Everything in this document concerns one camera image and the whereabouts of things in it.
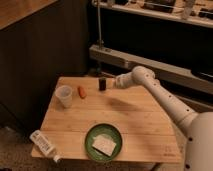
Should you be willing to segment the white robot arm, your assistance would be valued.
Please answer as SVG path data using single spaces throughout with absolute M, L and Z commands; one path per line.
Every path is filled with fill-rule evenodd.
M 115 89 L 143 86 L 187 139 L 184 171 L 213 171 L 213 112 L 196 112 L 165 89 L 155 73 L 143 66 L 115 76 L 109 86 Z

